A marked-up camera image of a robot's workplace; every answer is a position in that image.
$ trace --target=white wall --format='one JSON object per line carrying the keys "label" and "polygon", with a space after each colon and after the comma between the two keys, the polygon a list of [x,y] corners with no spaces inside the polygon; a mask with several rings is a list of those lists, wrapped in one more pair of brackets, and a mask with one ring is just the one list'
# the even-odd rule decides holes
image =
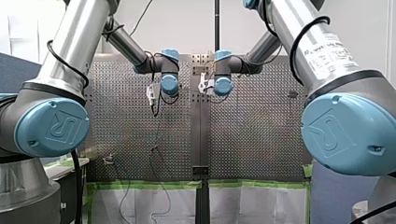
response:
{"label": "white wall", "polygon": [[65,12],[60,0],[0,0],[0,52],[42,63]]}
{"label": "white wall", "polygon": [[[149,0],[122,0],[115,18],[132,31]],[[255,11],[242,0],[220,1],[220,46],[246,53],[266,31]],[[180,53],[214,51],[214,0],[154,0],[141,21],[134,40],[142,48],[157,52],[165,48]],[[108,44],[104,52],[116,52]]]}
{"label": "white wall", "polygon": [[[126,30],[132,31],[148,1],[121,0],[116,19],[125,24]],[[47,30],[40,31],[38,39],[37,34],[29,37],[37,39],[35,48],[38,56],[32,61],[42,62],[47,52],[45,42],[54,36],[63,15],[62,1],[0,0],[0,4],[0,46],[6,41],[1,36],[2,17],[22,14],[28,23],[41,20],[42,24],[38,23],[38,29],[48,27]],[[390,28],[396,25],[396,22],[389,22],[392,21],[389,19],[390,12],[396,11],[394,5],[392,0],[327,0],[322,13],[331,16],[332,29],[341,37],[362,67],[378,69],[396,84],[396,76],[389,76],[391,70],[396,69],[392,68],[392,65],[396,64],[396,56],[391,57],[391,53],[396,52],[396,44],[391,45],[390,42],[393,31],[396,30]],[[8,44],[17,45],[17,50],[14,48],[10,54],[29,59],[30,56],[24,54],[28,50],[23,50],[28,49],[23,47],[25,41],[13,38],[11,30],[9,28],[7,32]],[[230,49],[233,53],[246,53],[265,31],[265,26],[257,13],[245,9],[242,0],[220,0],[222,49]],[[134,39],[142,48],[152,52],[165,48],[178,49],[181,53],[213,51],[214,0],[153,0],[134,34]],[[105,43],[103,52],[116,51]]]}

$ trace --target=gray robot arm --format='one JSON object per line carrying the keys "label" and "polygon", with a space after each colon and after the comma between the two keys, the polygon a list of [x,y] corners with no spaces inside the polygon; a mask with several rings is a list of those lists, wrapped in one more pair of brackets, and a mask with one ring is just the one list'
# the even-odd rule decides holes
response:
{"label": "gray robot arm", "polygon": [[74,150],[88,133],[83,89],[102,34],[137,73],[163,74],[163,92],[178,92],[178,52],[147,55],[116,21],[120,0],[73,0],[38,76],[18,96],[0,95],[0,157],[57,157]]}
{"label": "gray robot arm", "polygon": [[323,1],[244,3],[259,11],[275,35],[265,34],[243,59],[218,51],[215,93],[231,92],[231,73],[260,72],[281,43],[290,56],[292,72],[307,93],[302,137],[313,157],[345,175],[395,172],[395,90],[380,72],[363,69],[354,61],[330,30],[329,18],[319,15]]}

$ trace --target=green tape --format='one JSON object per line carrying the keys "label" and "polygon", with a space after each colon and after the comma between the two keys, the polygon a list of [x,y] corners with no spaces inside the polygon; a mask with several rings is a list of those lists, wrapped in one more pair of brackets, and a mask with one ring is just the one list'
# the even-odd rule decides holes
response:
{"label": "green tape", "polygon": [[314,165],[313,164],[303,165],[303,169],[304,169],[305,178],[312,177],[312,172],[313,172],[313,169],[314,169]]}
{"label": "green tape", "polygon": [[263,180],[209,180],[212,189],[232,189],[241,187],[270,188],[270,189],[307,189],[309,182],[277,182]]}
{"label": "green tape", "polygon": [[312,193],[312,186],[311,183],[309,183],[308,188],[306,189],[306,208],[305,208],[306,224],[311,223],[311,193]]}
{"label": "green tape", "polygon": [[114,182],[89,183],[91,188],[99,189],[200,189],[201,181],[181,181],[181,182],[149,182],[140,180],[116,180]]}

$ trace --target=blue end cap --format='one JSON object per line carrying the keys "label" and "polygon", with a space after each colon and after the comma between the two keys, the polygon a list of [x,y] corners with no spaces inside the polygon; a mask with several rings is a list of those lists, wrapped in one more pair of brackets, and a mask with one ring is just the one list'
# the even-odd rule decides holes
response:
{"label": "blue end cap", "polygon": [[28,110],[14,131],[15,143],[32,157],[58,157],[76,149],[90,129],[88,113],[76,101],[53,98]]}
{"label": "blue end cap", "polygon": [[324,166],[344,175],[388,175],[396,170],[396,120],[376,103],[328,93],[303,113],[306,147]]}
{"label": "blue end cap", "polygon": [[256,9],[257,5],[260,3],[260,0],[244,0],[244,7],[248,9]]}
{"label": "blue end cap", "polygon": [[222,60],[222,59],[226,59],[231,56],[232,56],[232,53],[230,50],[220,49],[220,50],[216,51],[216,53],[215,53],[215,62]]}
{"label": "blue end cap", "polygon": [[233,90],[233,82],[227,77],[219,77],[215,81],[214,92],[217,96],[226,96]]}
{"label": "blue end cap", "polygon": [[178,51],[175,49],[163,49],[163,54],[170,58],[175,59],[176,61],[178,61],[180,58]]}
{"label": "blue end cap", "polygon": [[161,79],[161,90],[167,95],[176,95],[178,93],[177,77],[173,74],[164,74]]}

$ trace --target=metal pole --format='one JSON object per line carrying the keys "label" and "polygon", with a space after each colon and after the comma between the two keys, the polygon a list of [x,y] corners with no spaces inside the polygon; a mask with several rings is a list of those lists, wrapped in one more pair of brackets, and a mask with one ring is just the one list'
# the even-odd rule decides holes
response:
{"label": "metal pole", "polygon": [[[290,54],[294,40],[308,23],[319,16],[318,11],[309,0],[276,0],[272,1],[270,8],[277,35]],[[294,59],[308,95],[339,77],[361,70],[326,23],[317,24],[306,33]]]}
{"label": "metal pole", "polygon": [[267,31],[247,54],[247,60],[249,63],[264,64],[279,47],[279,39]]}
{"label": "metal pole", "polygon": [[[109,21],[105,26],[105,30],[111,32],[111,29],[117,29],[117,27],[119,27],[119,24],[116,21]],[[148,57],[145,51],[134,42],[123,28],[111,33],[108,41],[135,66],[142,64]]]}
{"label": "metal pole", "polygon": [[215,0],[215,51],[220,49],[220,0]]}
{"label": "metal pole", "polygon": [[[70,2],[53,50],[78,71],[88,74],[107,16],[111,12],[106,0],[73,0]],[[82,96],[82,78],[48,54],[37,78],[29,80]]]}

